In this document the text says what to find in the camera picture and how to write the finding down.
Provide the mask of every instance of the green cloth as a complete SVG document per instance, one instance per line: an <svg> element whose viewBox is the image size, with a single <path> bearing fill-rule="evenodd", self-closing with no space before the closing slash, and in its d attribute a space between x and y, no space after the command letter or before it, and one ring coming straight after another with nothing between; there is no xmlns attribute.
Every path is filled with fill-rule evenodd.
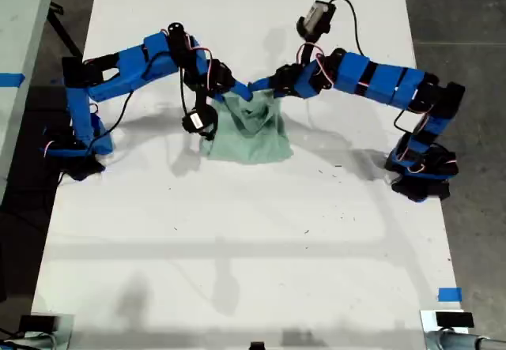
<svg viewBox="0 0 506 350"><path fill-rule="evenodd" d="M281 99L272 89L253 92L247 102L232 92L213 101L218 129L213 141L202 140L200 152L212 160L243 164L279 162L293 154L281 117Z"/></svg>

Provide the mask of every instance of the blue tape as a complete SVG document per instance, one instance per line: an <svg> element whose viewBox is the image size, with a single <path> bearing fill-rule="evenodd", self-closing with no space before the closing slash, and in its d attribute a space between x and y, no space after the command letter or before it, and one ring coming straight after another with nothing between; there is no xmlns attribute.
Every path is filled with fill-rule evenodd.
<svg viewBox="0 0 506 350"><path fill-rule="evenodd" d="M461 288L440 288L440 293L437 296L440 302L450 301L462 301L462 289Z"/></svg>
<svg viewBox="0 0 506 350"><path fill-rule="evenodd" d="M22 73L0 73L0 87L16 87L19 88L25 80Z"/></svg>

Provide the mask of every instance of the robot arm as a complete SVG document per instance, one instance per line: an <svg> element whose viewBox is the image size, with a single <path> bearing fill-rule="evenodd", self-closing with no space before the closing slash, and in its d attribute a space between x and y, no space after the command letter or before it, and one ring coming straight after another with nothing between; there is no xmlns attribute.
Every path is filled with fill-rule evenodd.
<svg viewBox="0 0 506 350"><path fill-rule="evenodd" d="M250 85L252 91L271 88L275 96L317 96L322 89L363 96L402 111L423 114L413 133L405 132L391 151L385 168L400 174L392 189L414 201L449 196L448 180L457 175L455 154L435 143L459 109L465 88L456 83L439 86L439 79L420 70L372 62L340 48L310 62L315 42L330 31L335 6L315 2L301 17L297 31L306 40L300 63L285 65L275 75Z"/></svg>
<svg viewBox="0 0 506 350"><path fill-rule="evenodd" d="M143 44L115 54L85 62L75 57L63 58L67 110L72 127L48 130L44 154L57 156L65 172L77 180L103 171L104 167L95 161L94 155L112 152L111 129L105 130L96 112L90 113L90 99L99 103L130 93L128 101L135 90L178 70L184 71L185 84L197 96L194 109L185 112L183 127L212 139L217 129L217 113L207 105L206 97L220 100L222 93L227 91L245 100L250 100L252 95L245 85L232 77L225 64L217 59L206 59L204 50L185 33L181 24L174 23L167 31L146 37ZM111 69L117 69L117 73L104 80L103 72Z"/></svg>

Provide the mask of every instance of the wire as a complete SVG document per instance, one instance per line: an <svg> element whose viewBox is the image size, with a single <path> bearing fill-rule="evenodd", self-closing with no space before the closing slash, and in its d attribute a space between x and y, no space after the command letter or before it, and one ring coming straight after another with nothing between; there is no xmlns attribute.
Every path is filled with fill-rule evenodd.
<svg viewBox="0 0 506 350"><path fill-rule="evenodd" d="M350 0L330 0L329 4L331 4L334 1L344 1L349 5L349 8L351 9L351 13L353 14L353 20L355 21L355 42L357 43L357 49L358 52L361 53L362 56L364 56L364 52L362 52L360 41L358 40L358 23L357 23L357 14L355 13L355 8L353 8L353 4Z"/></svg>
<svg viewBox="0 0 506 350"><path fill-rule="evenodd" d="M5 330L5 329L3 329L3 328L0 328L0 332L1 332L1 333L4 333L4 334L6 334L6 335L8 335L9 337L15 337L15 336L16 336L16 334L15 334L15 333L12 333L12 332L10 332L9 330Z"/></svg>
<svg viewBox="0 0 506 350"><path fill-rule="evenodd" d="M85 152L85 155L83 156L83 160L81 162L81 164L78 164L75 168L80 168L82 166L82 164L85 162L85 158L89 155L90 151L92 150L93 148L93 145L100 139L102 139L103 137L109 135L116 127L118 127L118 125L121 123L121 120L123 119L123 115L125 114L125 110L127 109L127 104L128 104L128 101L130 101L130 98L132 97L132 95L134 94L134 91L130 91L128 97L126 98L125 100L125 103L123 104L123 109L121 110L121 113L117 119L117 121L114 123L114 125L111 126L111 128L109 128L108 130L105 130L101 135L99 135L98 137L94 137L93 140L91 142L89 142L89 146L88 148L86 149L86 152ZM56 186L59 186L62 181L63 181L63 176L65 176L65 174L67 174L66 171L62 172L62 174L60 175L60 179L58 180L58 183L56 184Z"/></svg>
<svg viewBox="0 0 506 350"><path fill-rule="evenodd" d="M207 47L200 47L200 46L192 47L191 43L190 43L190 36L188 34L187 34L187 43L188 43L189 50L204 50L204 51L209 52L210 62L209 62L209 66L207 67L207 90L210 91L209 79L210 79L210 74L211 74L211 66L213 65L213 53Z"/></svg>
<svg viewBox="0 0 506 350"><path fill-rule="evenodd" d="M302 43L299 47L299 50L297 50L297 53L295 55L296 62L300 64L300 60L299 60L300 50L302 50L302 47L304 47L306 45L313 46L314 48L316 48L320 51L320 54L316 54L316 56L315 56L316 61L318 62L318 66L319 66L319 72L317 73L317 75L323 72L323 76L325 76L325 78L330 83L330 85L334 86L334 81L332 80L332 77L330 77L329 74L327 73L327 71L323 68L323 64L321 63L321 61L318 57L319 55L325 57L325 53L323 52L322 48L320 46L318 46L317 44L311 43L311 42Z"/></svg>
<svg viewBox="0 0 506 350"><path fill-rule="evenodd" d="M146 66L144 72L142 73L141 75L141 78L145 78L146 75L149 73L149 71L151 70L151 67L153 66L153 63L155 60L157 60L159 57L161 56L171 56L171 53L168 52L168 51L160 51L160 52L157 52L150 60L149 60L149 63L148 65ZM121 110L121 113L119 114L119 117L118 119L116 120L116 122L114 123L114 125L112 125L108 130L104 131L101 135L99 135L98 137L94 137L93 140L91 142L89 142L89 145L88 145L88 148L85 152L85 155L83 156L83 160L80 164L78 164L77 166L75 166L75 168L80 168L82 166L82 164L84 164L84 162L86 161L85 158L89 155L90 151L93 149L93 145L98 141L100 140L101 138L109 135L116 127L118 127L118 125L121 123L121 120L123 119L123 116L125 115L125 111L127 110L127 105L128 105L128 101L130 101L130 98L132 97L132 95L134 94L134 91L130 91L128 97L126 98L125 100L125 103L123 104L123 108ZM56 184L56 187L58 187L62 181L63 181L63 177L65 176L65 174L67 174L66 171L63 171L62 174L60 175L60 178L58 180L58 183Z"/></svg>
<svg viewBox="0 0 506 350"><path fill-rule="evenodd" d="M0 213L3 213L3 214L8 214L12 217L15 217L17 218L19 221L21 221L23 224L26 224L28 225L30 228L32 229L35 229L37 230L40 234L42 234L44 237L46 236L46 232L42 229L42 228L39 228L37 225L35 225L34 223L32 223L28 218L24 218L22 215L18 214L18 213L15 213L15 212L10 212L8 210L0 210ZM4 329L0 328L0 332L2 333L5 333L5 334L11 334L11 333L7 333Z"/></svg>
<svg viewBox="0 0 506 350"><path fill-rule="evenodd" d="M47 149L49 149L49 146L51 145L51 143L55 143L56 141L49 141L46 145L46 147L44 147L44 158L46 157L46 154L47 154Z"/></svg>
<svg viewBox="0 0 506 350"><path fill-rule="evenodd" d="M93 112L94 114L98 113L98 104L96 104L96 103L89 103L89 106L96 108L96 110Z"/></svg>
<svg viewBox="0 0 506 350"><path fill-rule="evenodd" d="M184 100L183 69L179 68L179 88L181 90L181 104L185 115L188 115L187 103Z"/></svg>
<svg viewBox="0 0 506 350"><path fill-rule="evenodd" d="M398 119L401 118L401 116L404 114L405 111L406 110L402 109L401 112L398 114L397 118L394 120L394 127L395 127L395 129L401 130L403 133L411 134L410 131L403 129L402 127L397 125Z"/></svg>

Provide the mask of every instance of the white table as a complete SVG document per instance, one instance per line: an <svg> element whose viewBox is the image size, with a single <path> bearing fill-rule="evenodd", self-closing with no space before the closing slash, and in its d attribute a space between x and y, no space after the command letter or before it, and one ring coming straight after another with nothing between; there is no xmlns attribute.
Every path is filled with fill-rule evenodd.
<svg viewBox="0 0 506 350"><path fill-rule="evenodd" d="M25 76L20 88L0 88L0 202L50 1L0 0L0 73Z"/></svg>
<svg viewBox="0 0 506 350"><path fill-rule="evenodd" d="M352 1L363 50L414 66L405 0ZM313 2L95 0L85 58L181 21L253 81L293 61ZM320 44L355 50L347 6ZM395 194L375 165L397 111L336 91L286 98L295 155L248 167L197 155L178 88L138 90L107 171L59 187L33 311L75 314L74 348L423 348L419 310L459 305L436 298L455 286L439 201ZM106 126L123 102L100 105Z"/></svg>

